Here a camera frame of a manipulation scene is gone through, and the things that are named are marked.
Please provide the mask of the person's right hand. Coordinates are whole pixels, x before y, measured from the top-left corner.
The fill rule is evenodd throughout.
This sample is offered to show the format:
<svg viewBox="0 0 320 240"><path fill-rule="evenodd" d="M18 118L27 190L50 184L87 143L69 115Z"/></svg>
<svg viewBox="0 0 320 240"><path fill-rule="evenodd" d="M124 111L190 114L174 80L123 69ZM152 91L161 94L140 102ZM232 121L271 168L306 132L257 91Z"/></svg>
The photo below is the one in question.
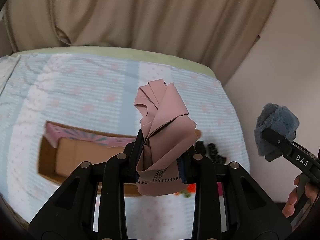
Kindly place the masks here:
<svg viewBox="0 0 320 240"><path fill-rule="evenodd" d="M296 187L294 190L291 191L291 193L288 196L287 202L285 203L285 206L282 210L282 213L286 218L289 218L295 212L295 206L296 206L296 203L298 202L297 189L298 187ZM319 188L311 185L310 183L306 183L304 192L311 201L310 207L308 209L308 212L310 212L311 207L313 206L313 203L318 197Z"/></svg>

